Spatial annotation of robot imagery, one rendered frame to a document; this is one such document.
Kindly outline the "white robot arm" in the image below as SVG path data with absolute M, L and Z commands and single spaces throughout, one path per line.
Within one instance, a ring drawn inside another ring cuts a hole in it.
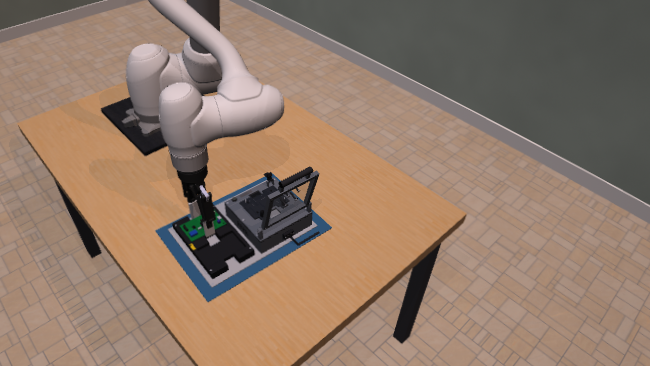
M 173 167 L 196 172 L 208 163 L 208 143 L 272 126 L 283 116 L 284 98 L 249 73 L 220 33 L 220 0 L 148 1 L 189 38 L 182 53 L 152 43 L 131 51 L 126 81 L 134 109 L 122 125 L 138 126 L 145 137 L 161 131 Z

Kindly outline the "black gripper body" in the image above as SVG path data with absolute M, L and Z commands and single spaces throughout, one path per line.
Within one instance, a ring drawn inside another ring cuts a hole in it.
M 201 170 L 196 171 L 196 172 L 191 172 L 191 173 L 180 172 L 180 171 L 177 170 L 177 174 L 178 174 L 178 178 L 182 182 L 188 183 L 189 185 L 193 185 L 196 195 L 201 194 L 201 189 L 200 189 L 199 186 L 202 185 L 204 187 L 204 189 L 205 189 L 205 184 L 204 184 L 203 181 L 204 181 L 204 179 L 206 178 L 206 176 L 208 174 L 207 165 L 204 168 L 202 168 Z M 190 184 L 190 183 L 193 183 L 193 184 Z

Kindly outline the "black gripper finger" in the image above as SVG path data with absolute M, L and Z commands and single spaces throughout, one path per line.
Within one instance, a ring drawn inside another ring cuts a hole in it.
M 193 198 L 192 192 L 189 189 L 189 184 L 182 182 L 183 194 L 184 197 L 187 197 L 191 219 L 194 219 L 201 215 L 197 201 Z M 186 184 L 186 185 L 185 185 Z M 186 190 L 187 189 L 187 190 Z
M 201 189 L 201 194 L 196 195 L 193 185 L 189 186 L 190 190 L 192 191 L 194 199 L 197 200 L 202 215 L 202 219 L 200 219 L 200 221 L 203 222 L 205 236 L 209 237 L 215 233 L 213 221 L 216 220 L 213 202 L 212 202 L 212 193 L 211 192 L 207 193 L 206 188 L 204 189 L 202 185 L 199 187 Z

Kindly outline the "green circuit board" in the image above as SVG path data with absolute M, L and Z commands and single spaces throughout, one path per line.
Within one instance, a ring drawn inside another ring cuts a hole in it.
M 226 222 L 220 217 L 220 215 L 216 211 L 215 211 L 215 216 L 216 216 L 216 220 L 214 220 L 213 223 L 214 223 L 214 228 L 216 230 L 216 229 L 220 228 L 221 226 L 225 225 Z M 198 238 L 205 235 L 204 228 L 203 228 L 203 223 L 201 223 L 200 219 L 202 219 L 201 215 L 194 218 L 194 219 L 192 219 L 192 220 L 190 220 L 190 221 L 188 221 L 188 222 L 186 222 L 186 223 L 184 223 L 184 224 L 182 224 L 182 225 L 180 225 L 180 228 L 187 235 L 187 237 L 191 240 L 191 242 L 193 242 L 193 241 L 197 240 Z

